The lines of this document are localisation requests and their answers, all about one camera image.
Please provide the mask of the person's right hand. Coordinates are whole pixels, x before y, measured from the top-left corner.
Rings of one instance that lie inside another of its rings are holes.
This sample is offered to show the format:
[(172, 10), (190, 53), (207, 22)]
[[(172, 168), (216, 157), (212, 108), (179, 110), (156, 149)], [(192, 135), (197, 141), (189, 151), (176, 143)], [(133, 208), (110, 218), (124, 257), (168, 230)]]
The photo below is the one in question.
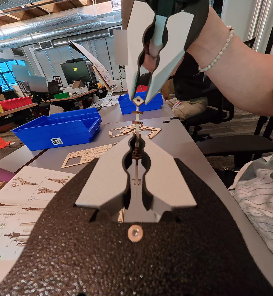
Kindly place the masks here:
[(229, 38), (230, 29), (222, 22), (215, 10), (209, 6), (206, 23), (198, 38), (187, 49), (201, 68), (209, 66), (219, 55)]

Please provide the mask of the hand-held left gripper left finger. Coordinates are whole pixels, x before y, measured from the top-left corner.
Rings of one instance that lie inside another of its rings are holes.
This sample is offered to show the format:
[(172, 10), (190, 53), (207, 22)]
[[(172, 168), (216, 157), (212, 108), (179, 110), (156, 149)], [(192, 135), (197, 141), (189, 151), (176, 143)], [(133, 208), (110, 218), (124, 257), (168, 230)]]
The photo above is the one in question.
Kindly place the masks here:
[(129, 135), (102, 154), (84, 185), (75, 205), (98, 210), (99, 221), (107, 219), (117, 222), (119, 211), (128, 209), (134, 184), (127, 171), (132, 164), (134, 136)]

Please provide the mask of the punched-out wooden parts sheet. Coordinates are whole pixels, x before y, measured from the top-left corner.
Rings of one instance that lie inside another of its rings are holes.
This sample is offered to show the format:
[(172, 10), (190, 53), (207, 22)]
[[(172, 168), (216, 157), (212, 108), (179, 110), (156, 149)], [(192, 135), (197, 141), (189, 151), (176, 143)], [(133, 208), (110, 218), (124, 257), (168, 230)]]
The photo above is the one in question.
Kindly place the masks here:
[[(135, 124), (130, 124), (125, 127), (115, 128), (109, 130), (109, 137), (114, 138), (117, 136), (123, 136), (128, 134), (134, 134), (136, 131)], [(154, 138), (159, 132), (161, 131), (161, 128), (154, 128), (154, 127), (148, 127), (144, 125), (139, 125), (139, 132), (144, 132), (145, 136), (149, 139)]]

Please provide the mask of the person's right forearm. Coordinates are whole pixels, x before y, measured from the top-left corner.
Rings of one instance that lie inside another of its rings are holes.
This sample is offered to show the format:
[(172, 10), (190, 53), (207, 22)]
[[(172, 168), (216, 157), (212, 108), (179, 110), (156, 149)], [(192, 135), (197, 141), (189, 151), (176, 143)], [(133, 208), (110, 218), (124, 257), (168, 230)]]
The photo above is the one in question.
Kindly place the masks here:
[(201, 70), (239, 109), (273, 116), (273, 55), (255, 52), (230, 30), (219, 55)]

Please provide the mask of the white stand base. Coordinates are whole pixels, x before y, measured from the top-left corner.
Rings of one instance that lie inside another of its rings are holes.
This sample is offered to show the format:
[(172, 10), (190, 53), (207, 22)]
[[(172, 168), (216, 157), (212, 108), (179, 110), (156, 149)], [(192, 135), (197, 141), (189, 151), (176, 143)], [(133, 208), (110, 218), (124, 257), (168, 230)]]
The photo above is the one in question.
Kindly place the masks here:
[(118, 103), (119, 96), (120, 95), (113, 95), (113, 92), (108, 92), (104, 98), (98, 101), (98, 103), (102, 107), (114, 106)]

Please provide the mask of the wooden top desk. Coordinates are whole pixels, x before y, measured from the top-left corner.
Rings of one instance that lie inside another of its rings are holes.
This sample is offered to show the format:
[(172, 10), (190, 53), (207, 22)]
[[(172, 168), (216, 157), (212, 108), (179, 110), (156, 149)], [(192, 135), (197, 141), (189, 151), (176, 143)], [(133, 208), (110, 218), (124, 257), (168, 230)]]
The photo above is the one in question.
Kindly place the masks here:
[(29, 109), (29, 108), (35, 107), (37, 105), (38, 105), (38, 103), (32, 103), (32, 104), (21, 106), (21, 107), (15, 108), (15, 109), (3, 111), (0, 113), (0, 117), (7, 116), (9, 114), (13, 114), (13, 113), (25, 110), (25, 109)]

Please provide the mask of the wooden tower spire model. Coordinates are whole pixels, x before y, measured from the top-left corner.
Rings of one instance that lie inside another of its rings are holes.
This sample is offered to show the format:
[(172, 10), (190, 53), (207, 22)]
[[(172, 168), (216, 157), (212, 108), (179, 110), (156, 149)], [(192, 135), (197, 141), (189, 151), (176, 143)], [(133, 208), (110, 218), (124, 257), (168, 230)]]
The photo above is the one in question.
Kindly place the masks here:
[(138, 196), (138, 186), (139, 186), (139, 165), (138, 165), (138, 160), (141, 159), (141, 152), (139, 148), (139, 126), (142, 125), (139, 120), (139, 115), (141, 114), (139, 111), (139, 106), (136, 106), (136, 111), (135, 111), (135, 121), (132, 122), (132, 124), (135, 124), (135, 147), (132, 152), (132, 159), (135, 160), (135, 179), (134, 179), (134, 184), (135, 184), (135, 196)]

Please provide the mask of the silver spiral air duct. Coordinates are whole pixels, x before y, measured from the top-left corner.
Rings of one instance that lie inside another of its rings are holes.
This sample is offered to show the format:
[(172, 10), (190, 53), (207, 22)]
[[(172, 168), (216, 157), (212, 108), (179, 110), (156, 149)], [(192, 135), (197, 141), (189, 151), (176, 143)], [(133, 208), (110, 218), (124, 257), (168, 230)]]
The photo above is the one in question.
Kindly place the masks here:
[(111, 2), (82, 6), (65, 11), (35, 17), (0, 26), (0, 39), (16, 37), (22, 34), (35, 33), (40, 29), (84, 21), (97, 21), (104, 17), (118, 17), (121, 20), (121, 10), (113, 10)]
[(51, 40), (53, 48), (59, 48), (59, 47), (64, 47), (68, 46), (68, 41), (72, 41), (74, 43), (82, 43), (85, 41), (93, 41), (97, 39), (105, 39), (109, 38), (109, 30), (102, 30), (102, 31), (95, 31), (95, 32), (89, 32), (89, 33), (84, 33), (84, 34), (79, 34), (79, 35), (74, 35), (74, 36), (68, 36), (65, 38), (59, 38), (59, 39), (53, 39)]

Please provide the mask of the folded instruction leaflet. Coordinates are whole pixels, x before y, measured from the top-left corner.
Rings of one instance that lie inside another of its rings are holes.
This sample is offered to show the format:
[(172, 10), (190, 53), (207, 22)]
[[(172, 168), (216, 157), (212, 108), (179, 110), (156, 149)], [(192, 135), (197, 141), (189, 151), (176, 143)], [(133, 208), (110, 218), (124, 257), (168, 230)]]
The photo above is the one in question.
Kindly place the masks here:
[(39, 216), (75, 174), (25, 166), (0, 191), (0, 282), (20, 257)]

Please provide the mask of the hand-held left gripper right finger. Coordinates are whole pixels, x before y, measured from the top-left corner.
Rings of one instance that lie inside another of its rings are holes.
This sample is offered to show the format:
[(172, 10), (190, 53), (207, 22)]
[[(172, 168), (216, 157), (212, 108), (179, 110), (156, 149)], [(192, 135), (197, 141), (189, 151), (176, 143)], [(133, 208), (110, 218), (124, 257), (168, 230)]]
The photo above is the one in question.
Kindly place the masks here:
[(142, 203), (153, 222), (165, 212), (193, 208), (197, 205), (175, 159), (144, 135), (139, 135), (142, 153)]

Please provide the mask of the wall monitor screen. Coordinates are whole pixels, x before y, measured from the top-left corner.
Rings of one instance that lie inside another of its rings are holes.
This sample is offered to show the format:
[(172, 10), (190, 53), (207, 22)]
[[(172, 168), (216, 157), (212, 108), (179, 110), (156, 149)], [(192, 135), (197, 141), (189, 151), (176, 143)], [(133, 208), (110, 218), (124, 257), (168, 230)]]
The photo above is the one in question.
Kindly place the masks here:
[(84, 84), (92, 82), (86, 61), (77, 61), (60, 64), (66, 81), (73, 84), (74, 81), (82, 81)]

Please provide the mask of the person in printed shirt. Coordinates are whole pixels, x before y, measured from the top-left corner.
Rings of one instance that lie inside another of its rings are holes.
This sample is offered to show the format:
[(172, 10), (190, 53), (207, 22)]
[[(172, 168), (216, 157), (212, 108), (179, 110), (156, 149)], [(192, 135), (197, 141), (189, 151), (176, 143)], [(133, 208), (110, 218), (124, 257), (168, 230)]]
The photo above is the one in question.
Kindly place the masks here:
[(228, 190), (273, 253), (273, 154), (245, 164)]

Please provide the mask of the black mesh office chair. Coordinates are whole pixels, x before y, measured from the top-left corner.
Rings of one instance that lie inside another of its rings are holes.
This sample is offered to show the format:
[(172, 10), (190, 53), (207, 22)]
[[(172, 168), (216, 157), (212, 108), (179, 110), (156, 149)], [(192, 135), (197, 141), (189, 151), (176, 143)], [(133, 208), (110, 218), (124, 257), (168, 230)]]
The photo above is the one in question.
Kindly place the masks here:
[[(192, 139), (196, 143), (212, 139), (208, 134), (198, 134), (198, 131), (201, 130), (201, 125), (207, 123), (221, 124), (222, 122), (230, 121), (234, 117), (234, 105), (231, 104), (213, 84), (211, 84), (205, 91), (208, 95), (208, 107), (206, 111), (200, 115), (182, 121), (182, 124), (187, 131), (190, 127), (194, 127)], [(261, 116), (259, 117), (253, 135), (260, 135), (272, 141), (270, 138), (272, 130), (273, 117), (268, 118)]]

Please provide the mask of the large window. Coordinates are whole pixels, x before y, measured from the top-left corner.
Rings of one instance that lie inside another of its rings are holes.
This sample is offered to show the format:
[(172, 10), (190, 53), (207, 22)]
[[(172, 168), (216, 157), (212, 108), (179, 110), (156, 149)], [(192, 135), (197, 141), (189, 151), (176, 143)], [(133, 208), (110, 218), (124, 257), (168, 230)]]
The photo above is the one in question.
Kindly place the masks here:
[(0, 59), (0, 87), (2, 87), (2, 91), (12, 90), (13, 86), (18, 85), (13, 74), (13, 65), (27, 66), (22, 60)]

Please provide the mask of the tilted document board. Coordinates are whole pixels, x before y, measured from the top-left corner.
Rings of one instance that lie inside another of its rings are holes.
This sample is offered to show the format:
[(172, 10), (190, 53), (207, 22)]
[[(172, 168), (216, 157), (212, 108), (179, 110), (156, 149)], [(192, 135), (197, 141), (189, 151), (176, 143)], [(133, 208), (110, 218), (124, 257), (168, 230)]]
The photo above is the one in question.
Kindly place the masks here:
[(86, 48), (72, 42), (71, 40), (68, 40), (68, 44), (92, 63), (94, 72), (102, 80), (109, 92), (113, 92), (117, 89), (115, 81), (112, 79), (105, 67)]

